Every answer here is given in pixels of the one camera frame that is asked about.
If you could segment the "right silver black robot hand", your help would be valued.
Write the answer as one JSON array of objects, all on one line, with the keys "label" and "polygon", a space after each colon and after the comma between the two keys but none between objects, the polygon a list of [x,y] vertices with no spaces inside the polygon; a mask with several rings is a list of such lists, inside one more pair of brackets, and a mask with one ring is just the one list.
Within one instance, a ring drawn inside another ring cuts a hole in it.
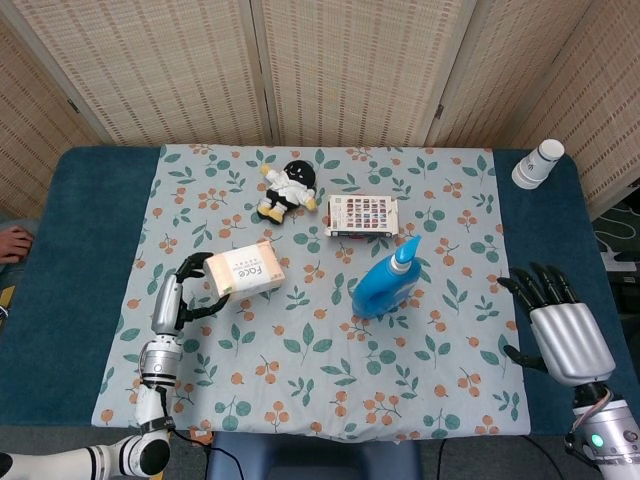
[{"label": "right silver black robot hand", "polygon": [[540,355],[525,355],[511,345],[502,346],[502,353],[568,387],[609,379],[616,363],[589,307],[579,300],[564,272],[552,265],[531,267],[535,276],[512,268],[511,275],[499,277],[497,283],[524,308]]}]

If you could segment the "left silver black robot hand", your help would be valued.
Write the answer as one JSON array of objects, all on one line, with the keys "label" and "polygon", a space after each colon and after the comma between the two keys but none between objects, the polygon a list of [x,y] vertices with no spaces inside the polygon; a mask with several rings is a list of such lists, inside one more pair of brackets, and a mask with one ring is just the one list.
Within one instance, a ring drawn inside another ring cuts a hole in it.
[{"label": "left silver black robot hand", "polygon": [[213,257],[211,252],[197,252],[188,256],[175,273],[168,275],[156,298],[151,329],[156,335],[177,337],[186,323],[217,314],[229,300],[229,295],[216,303],[193,310],[184,301],[183,283],[188,278],[204,276],[204,262]]}]

